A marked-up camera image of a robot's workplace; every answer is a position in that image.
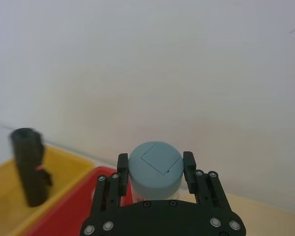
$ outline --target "black cylinder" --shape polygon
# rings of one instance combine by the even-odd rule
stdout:
[[[30,128],[21,128],[11,133],[11,141],[26,201],[30,207],[39,206],[48,198],[46,183],[37,171],[44,154],[40,134]]]

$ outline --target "plastic tray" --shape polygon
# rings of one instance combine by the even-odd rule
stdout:
[[[0,165],[0,236],[22,236],[93,169],[93,162],[55,147],[46,147],[44,166],[52,174],[48,200],[28,207],[14,160]]]
[[[116,170],[97,167],[59,204],[57,204],[26,236],[78,236],[84,220],[89,216],[93,192],[99,175],[110,176]],[[132,204],[131,187],[122,205]]]

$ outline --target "black object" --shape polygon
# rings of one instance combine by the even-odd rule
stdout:
[[[155,200],[120,207],[128,180],[126,157],[119,155],[118,178],[116,173],[111,177],[99,176],[90,215],[81,227],[80,236],[246,235],[241,218],[228,204],[218,174],[196,170],[191,152],[183,154],[184,175],[196,204]]]
[[[39,206],[48,198],[46,185],[52,185],[51,175],[42,168],[45,148],[40,134],[21,128],[14,130],[10,138],[26,201],[30,207]]]

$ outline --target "yellow bin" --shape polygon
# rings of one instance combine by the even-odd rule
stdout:
[[[44,166],[53,178],[49,198],[28,207],[14,160],[0,165],[0,236],[22,236],[94,168],[92,161],[55,147],[46,147]]]

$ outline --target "gray lid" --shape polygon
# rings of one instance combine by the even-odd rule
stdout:
[[[131,186],[148,199],[166,199],[180,187],[183,162],[179,151],[164,142],[137,146],[129,156]]]

